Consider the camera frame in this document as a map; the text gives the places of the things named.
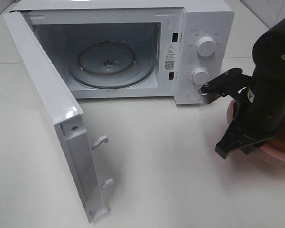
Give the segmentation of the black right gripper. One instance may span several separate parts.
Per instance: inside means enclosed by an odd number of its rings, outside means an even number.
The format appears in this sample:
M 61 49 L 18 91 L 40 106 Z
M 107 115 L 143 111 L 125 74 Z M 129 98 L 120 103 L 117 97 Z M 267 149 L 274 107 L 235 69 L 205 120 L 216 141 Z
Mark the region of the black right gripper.
M 285 119 L 285 88 L 250 87 L 247 98 L 244 110 L 215 146 L 215 152 L 223 159 L 238 149 L 250 154 L 260 148 L 276 134 Z

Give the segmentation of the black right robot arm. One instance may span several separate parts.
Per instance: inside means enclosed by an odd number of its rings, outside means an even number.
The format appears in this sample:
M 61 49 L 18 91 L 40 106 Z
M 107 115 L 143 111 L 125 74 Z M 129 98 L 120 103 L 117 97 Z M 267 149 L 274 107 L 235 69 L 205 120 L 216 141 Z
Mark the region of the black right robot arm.
M 233 120 L 215 152 L 223 159 L 245 154 L 277 134 L 285 119 L 285 18 L 264 33 L 252 50 L 255 70 L 234 103 Z

